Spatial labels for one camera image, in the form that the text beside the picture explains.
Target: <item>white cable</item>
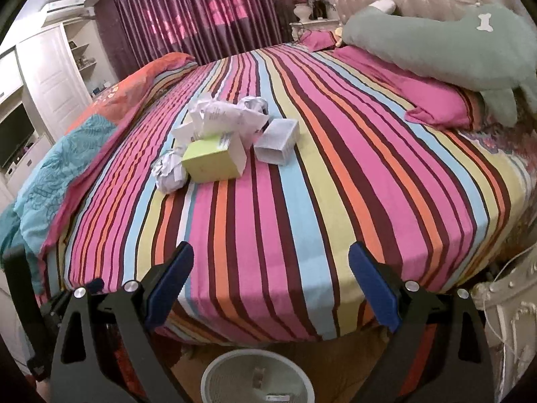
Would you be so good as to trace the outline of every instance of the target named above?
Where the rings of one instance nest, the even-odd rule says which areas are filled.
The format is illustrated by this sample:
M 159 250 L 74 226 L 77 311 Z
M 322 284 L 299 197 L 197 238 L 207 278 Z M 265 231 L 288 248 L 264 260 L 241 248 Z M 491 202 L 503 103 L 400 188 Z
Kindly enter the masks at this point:
M 530 247 L 528 247 L 526 250 L 524 250 L 523 252 L 520 252 L 519 254 L 517 254 L 515 257 L 512 257 L 511 259 L 509 259 L 509 261 L 503 266 L 503 268 L 501 269 L 501 271 L 498 273 L 498 275 L 495 277 L 495 279 L 492 281 L 492 283 L 495 283 L 496 280 L 499 279 L 499 277 L 501 276 L 501 273 L 504 272 L 504 270 L 509 266 L 509 264 L 511 262 L 513 262 L 516 258 L 522 256 L 524 253 L 527 253 L 529 252 L 531 249 L 533 249 L 535 246 L 537 245 L 537 243 L 531 245 Z M 506 346 L 509 351 L 513 354 L 513 356 L 515 357 L 515 360 L 514 362 L 518 361 L 518 356 L 517 354 L 515 353 L 515 350 L 514 348 L 512 348 L 508 343 L 507 341 L 503 340 L 502 337 L 500 335 L 498 335 L 498 333 L 496 333 L 496 331 L 494 330 L 494 328 L 492 327 L 492 324 L 490 323 L 488 317 L 487 317 L 487 308 L 485 306 L 485 301 L 487 301 L 487 296 L 484 296 L 483 298 L 483 312 L 485 313 L 485 321 L 487 322 L 487 324 L 489 325 L 489 328 L 490 330 L 492 331 L 493 335 L 496 336 L 496 338 L 498 338 L 501 342 L 503 342 L 504 346 Z

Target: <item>television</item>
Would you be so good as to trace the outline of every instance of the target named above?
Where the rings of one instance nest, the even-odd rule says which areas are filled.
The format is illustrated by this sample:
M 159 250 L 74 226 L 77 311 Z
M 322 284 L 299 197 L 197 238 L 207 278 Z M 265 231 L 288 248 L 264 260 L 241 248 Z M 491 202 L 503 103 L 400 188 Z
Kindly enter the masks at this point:
M 34 127 L 28 118 L 23 104 L 15 107 L 0 122 L 0 167 L 6 168 L 15 154 L 26 144 L 34 133 Z

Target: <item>nightstand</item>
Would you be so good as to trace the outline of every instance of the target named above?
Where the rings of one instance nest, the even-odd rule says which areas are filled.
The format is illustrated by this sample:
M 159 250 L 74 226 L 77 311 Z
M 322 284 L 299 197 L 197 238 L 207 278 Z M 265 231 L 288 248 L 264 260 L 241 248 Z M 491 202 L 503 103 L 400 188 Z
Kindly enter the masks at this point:
M 318 30 L 322 32 L 333 31 L 339 27 L 339 19 L 313 19 L 306 23 L 291 23 L 293 39 L 298 40 L 306 30 Z

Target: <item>curtain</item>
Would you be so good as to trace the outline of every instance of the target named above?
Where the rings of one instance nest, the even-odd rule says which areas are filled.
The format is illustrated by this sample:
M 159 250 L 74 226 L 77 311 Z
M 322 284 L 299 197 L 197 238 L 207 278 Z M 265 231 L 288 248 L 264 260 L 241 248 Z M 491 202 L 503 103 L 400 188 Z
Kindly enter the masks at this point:
M 206 64 L 282 42 L 273 0 L 114 2 L 139 68 L 172 51 Z
M 95 4 L 95 18 L 108 60 L 119 80 L 123 80 L 140 69 L 140 66 L 121 26 L 114 0 L 99 0 Z
M 281 28 L 281 37 L 284 42 L 292 42 L 293 34 L 290 23 L 296 23 L 297 18 L 293 13 L 295 5 L 286 0 L 275 0 L 275 9 Z

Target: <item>air conditioner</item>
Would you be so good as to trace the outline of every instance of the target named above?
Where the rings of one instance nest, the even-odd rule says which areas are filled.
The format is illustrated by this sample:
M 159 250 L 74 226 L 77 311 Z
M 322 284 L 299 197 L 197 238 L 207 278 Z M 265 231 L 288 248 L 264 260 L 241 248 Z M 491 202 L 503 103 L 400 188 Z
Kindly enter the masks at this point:
M 84 0 L 59 0 L 45 4 L 41 10 L 45 14 L 43 27 L 60 21 L 78 17 L 93 16 L 92 7 L 84 7 Z

